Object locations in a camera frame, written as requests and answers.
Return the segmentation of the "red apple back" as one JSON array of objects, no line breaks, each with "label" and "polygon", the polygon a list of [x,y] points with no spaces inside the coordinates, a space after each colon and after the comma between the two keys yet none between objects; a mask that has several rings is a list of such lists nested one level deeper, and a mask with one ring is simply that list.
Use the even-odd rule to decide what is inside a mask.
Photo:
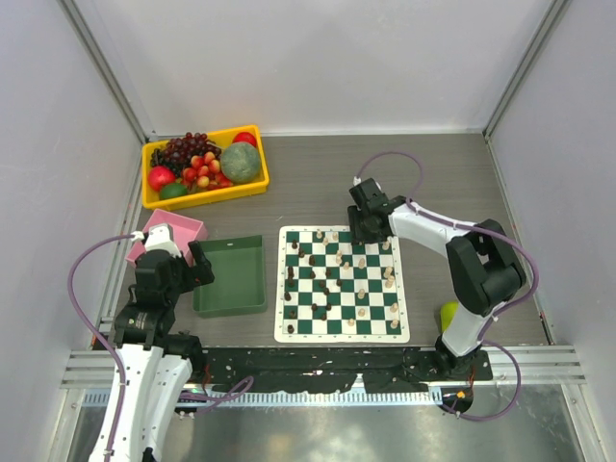
[{"label": "red apple back", "polygon": [[233,139],[233,143],[237,143],[237,142],[244,142],[244,143],[248,143],[250,145],[252,145],[253,147],[257,147],[258,146],[258,142],[257,139],[254,135],[252,135],[249,132],[243,131],[238,133],[234,139]]}]

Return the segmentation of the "green melon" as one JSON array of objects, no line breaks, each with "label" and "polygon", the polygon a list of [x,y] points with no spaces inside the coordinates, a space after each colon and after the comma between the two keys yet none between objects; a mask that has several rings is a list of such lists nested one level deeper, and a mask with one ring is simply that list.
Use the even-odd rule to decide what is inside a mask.
[{"label": "green melon", "polygon": [[234,184],[253,181],[261,169],[259,151],[247,142],[234,142],[220,156],[221,171]]}]

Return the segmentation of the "yellow plastic fruit bin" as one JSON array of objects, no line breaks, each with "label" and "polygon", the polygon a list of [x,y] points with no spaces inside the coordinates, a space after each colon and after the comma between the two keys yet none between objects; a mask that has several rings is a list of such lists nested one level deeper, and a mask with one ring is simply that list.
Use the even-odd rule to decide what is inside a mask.
[{"label": "yellow plastic fruit bin", "polygon": [[[221,157],[238,142],[259,153],[251,181],[240,184],[223,172]],[[270,176],[259,128],[246,125],[154,141],[141,152],[141,200],[150,210],[179,210],[265,193]]]}]

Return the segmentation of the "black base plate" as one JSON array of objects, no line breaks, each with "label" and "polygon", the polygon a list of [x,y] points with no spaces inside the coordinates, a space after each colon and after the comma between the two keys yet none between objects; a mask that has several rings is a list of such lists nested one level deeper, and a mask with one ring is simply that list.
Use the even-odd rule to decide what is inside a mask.
[{"label": "black base plate", "polygon": [[252,393],[346,393],[361,378],[370,394],[425,391],[431,382],[493,379],[489,356],[479,350],[469,359],[449,361],[418,346],[216,347],[191,380],[227,392],[251,376]]}]

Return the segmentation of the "dark purple grape bunch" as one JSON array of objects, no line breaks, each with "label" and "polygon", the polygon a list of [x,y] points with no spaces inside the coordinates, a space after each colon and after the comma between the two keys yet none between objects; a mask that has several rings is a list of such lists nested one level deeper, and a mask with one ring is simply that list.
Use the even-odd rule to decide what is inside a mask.
[{"label": "dark purple grape bunch", "polygon": [[194,156],[218,159],[222,149],[206,133],[187,132],[183,138],[166,141],[162,147],[156,147],[150,155],[151,167],[166,167],[176,177],[180,177],[185,168],[192,165]]}]

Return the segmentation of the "green white chess board mat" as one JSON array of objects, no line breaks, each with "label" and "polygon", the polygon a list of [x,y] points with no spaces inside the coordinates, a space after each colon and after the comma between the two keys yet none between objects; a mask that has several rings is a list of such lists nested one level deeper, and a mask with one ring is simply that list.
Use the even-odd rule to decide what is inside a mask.
[{"label": "green white chess board mat", "polygon": [[276,342],[410,341],[399,239],[363,244],[343,225],[283,226],[276,249]]}]

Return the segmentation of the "green plastic tray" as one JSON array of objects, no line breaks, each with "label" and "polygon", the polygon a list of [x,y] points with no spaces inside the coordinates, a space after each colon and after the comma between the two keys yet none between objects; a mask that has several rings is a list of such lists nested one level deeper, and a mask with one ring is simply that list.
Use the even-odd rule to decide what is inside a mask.
[{"label": "green plastic tray", "polygon": [[192,310],[204,319],[264,313],[268,302],[263,237],[202,241],[200,245],[215,280],[193,291]]}]

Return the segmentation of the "red apple front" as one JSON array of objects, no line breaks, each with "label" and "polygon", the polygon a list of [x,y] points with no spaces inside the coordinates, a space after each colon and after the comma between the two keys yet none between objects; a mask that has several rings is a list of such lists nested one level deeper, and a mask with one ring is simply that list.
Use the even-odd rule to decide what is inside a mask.
[{"label": "red apple front", "polygon": [[168,167],[152,167],[147,174],[147,184],[155,192],[159,192],[162,188],[175,181],[176,175]]}]

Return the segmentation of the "green lime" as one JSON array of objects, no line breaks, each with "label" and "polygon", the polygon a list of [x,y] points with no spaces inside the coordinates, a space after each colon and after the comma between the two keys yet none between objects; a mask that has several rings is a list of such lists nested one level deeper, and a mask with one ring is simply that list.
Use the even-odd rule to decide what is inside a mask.
[{"label": "green lime", "polygon": [[160,200],[171,200],[174,198],[185,196],[189,193],[188,188],[181,183],[169,183],[163,186],[159,191]]}]

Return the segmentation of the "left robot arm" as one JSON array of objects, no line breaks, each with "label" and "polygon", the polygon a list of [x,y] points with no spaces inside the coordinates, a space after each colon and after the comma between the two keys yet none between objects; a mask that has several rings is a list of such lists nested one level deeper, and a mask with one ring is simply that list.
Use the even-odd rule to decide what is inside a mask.
[{"label": "left robot arm", "polygon": [[137,260],[129,300],[115,318],[115,375],[92,461],[158,461],[186,383],[205,373],[200,340],[173,334],[179,296],[211,284],[212,265],[197,241],[193,262],[163,249]]}]

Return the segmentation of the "pink plastic box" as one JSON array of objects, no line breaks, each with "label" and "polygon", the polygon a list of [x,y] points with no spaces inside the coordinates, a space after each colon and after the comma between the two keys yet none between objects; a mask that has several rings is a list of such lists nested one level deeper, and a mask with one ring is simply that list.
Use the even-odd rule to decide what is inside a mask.
[{"label": "pink plastic box", "polygon": [[[161,223],[167,223],[172,228],[172,238],[182,252],[180,257],[183,257],[188,266],[192,267],[193,257],[189,250],[189,242],[200,242],[207,239],[208,231],[203,222],[157,209],[146,222],[142,232],[146,233],[150,227]],[[140,257],[150,252],[145,252],[143,245],[140,242],[136,242],[133,244],[125,260],[132,267],[135,267]]]}]

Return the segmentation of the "red yellow cherry bunch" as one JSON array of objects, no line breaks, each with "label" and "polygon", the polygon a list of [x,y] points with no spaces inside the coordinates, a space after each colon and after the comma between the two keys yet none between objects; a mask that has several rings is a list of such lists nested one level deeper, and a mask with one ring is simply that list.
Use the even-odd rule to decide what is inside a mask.
[{"label": "red yellow cherry bunch", "polygon": [[180,183],[184,184],[190,193],[216,191],[233,186],[222,173],[220,161],[213,152],[193,156],[190,165],[182,171]]}]

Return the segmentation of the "green pear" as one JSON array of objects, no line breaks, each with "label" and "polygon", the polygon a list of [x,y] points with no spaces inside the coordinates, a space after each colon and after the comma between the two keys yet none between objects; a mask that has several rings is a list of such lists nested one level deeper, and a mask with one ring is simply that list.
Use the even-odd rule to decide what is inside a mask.
[{"label": "green pear", "polygon": [[450,301],[443,304],[440,308],[441,332],[444,333],[451,325],[458,309],[457,301]]}]

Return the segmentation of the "red apple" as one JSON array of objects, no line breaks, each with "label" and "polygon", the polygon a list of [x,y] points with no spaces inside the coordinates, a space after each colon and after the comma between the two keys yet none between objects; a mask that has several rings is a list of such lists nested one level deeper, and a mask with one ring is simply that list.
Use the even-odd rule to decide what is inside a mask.
[{"label": "red apple", "polygon": [[162,188],[175,181],[176,175],[168,167],[152,167],[147,174],[147,184],[155,192],[159,192]]},{"label": "red apple", "polygon": [[252,135],[249,132],[243,131],[238,133],[234,139],[233,139],[233,143],[237,143],[237,142],[244,142],[244,143],[248,143],[250,145],[252,145],[253,147],[257,147],[258,146],[258,142],[257,139],[254,135]]}]

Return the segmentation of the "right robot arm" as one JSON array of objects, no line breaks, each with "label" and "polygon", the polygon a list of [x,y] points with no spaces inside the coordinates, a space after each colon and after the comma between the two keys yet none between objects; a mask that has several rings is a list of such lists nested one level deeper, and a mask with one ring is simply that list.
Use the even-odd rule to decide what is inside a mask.
[{"label": "right robot arm", "polygon": [[514,242],[494,220],[471,223],[436,214],[401,195],[388,197],[371,178],[355,178],[349,193],[355,244],[399,238],[447,259],[457,306],[437,338],[432,367],[447,379],[460,377],[475,359],[492,317],[526,284]]}]

